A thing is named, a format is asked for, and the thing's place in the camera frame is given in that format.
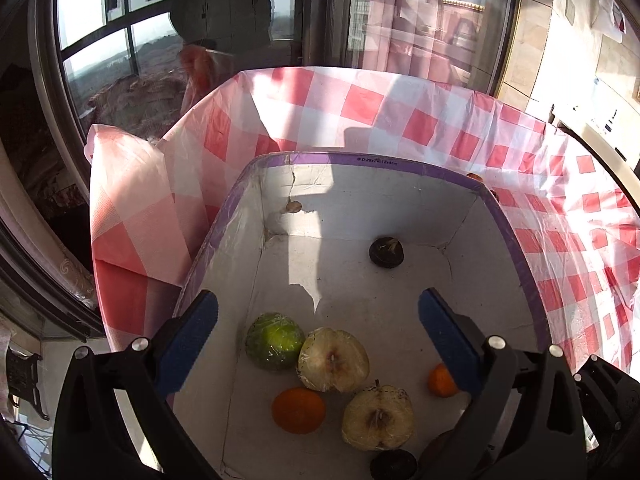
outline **metal pin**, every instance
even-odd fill
[[[78,348],[76,348],[76,351],[74,352],[74,357],[76,359],[84,359],[88,355],[89,355],[89,347],[87,346],[79,346]]]
[[[133,348],[136,352],[140,352],[146,350],[146,347],[149,346],[149,339],[146,337],[139,337],[133,340],[131,343],[131,348]]]
[[[562,348],[560,348],[558,345],[551,345],[549,347],[549,353],[553,357],[562,357],[564,355],[564,352],[562,351]]]
[[[507,346],[507,342],[499,335],[492,335],[487,342],[489,343],[489,346],[494,350],[502,350],[505,346]]]

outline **halved apple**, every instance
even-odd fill
[[[353,397],[342,417],[342,438],[363,451],[395,449],[413,432],[414,409],[406,391],[378,381]]]
[[[352,392],[368,375],[367,352],[344,330],[313,330],[300,349],[298,376],[312,390]]]

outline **dark purple fruit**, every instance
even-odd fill
[[[415,457],[404,449],[383,451],[369,464],[373,480],[408,480],[417,469]]]
[[[369,248],[369,258],[379,267],[393,269],[404,260],[402,244],[397,238],[378,238]]]

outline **green fruit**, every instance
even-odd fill
[[[298,361],[305,333],[290,317],[268,312],[249,327],[244,348],[249,359],[263,370],[286,370]]]

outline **red and white tablecloth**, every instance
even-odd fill
[[[347,68],[239,73],[156,145],[92,126],[94,272],[113,349],[172,315],[245,165],[289,150],[399,156],[481,175],[498,192],[572,369],[591,353],[629,367],[640,220],[609,173],[576,140],[487,95]]]

